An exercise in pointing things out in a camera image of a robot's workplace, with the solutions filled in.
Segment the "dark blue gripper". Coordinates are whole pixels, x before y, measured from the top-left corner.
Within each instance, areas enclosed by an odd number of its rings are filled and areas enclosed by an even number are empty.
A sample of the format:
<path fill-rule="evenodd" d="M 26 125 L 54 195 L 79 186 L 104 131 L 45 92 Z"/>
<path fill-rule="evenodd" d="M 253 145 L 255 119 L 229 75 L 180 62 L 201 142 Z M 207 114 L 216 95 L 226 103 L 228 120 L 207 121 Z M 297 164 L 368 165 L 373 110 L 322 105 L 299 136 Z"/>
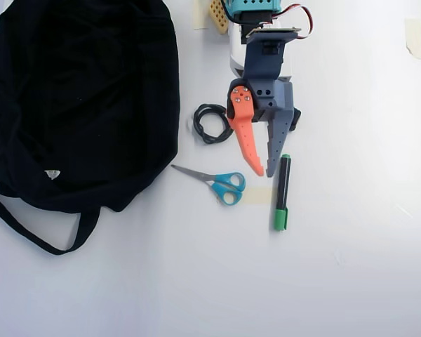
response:
<path fill-rule="evenodd" d="M 252 121 L 267 121 L 267 176 L 280 162 L 281 151 L 295 117 L 293 86 L 281 75 L 286 44 L 294 34 L 249 34 L 243 85 L 229 91 L 227 118 L 236 134 L 243 158 L 258 176 L 264 168 L 257 154 Z"/>

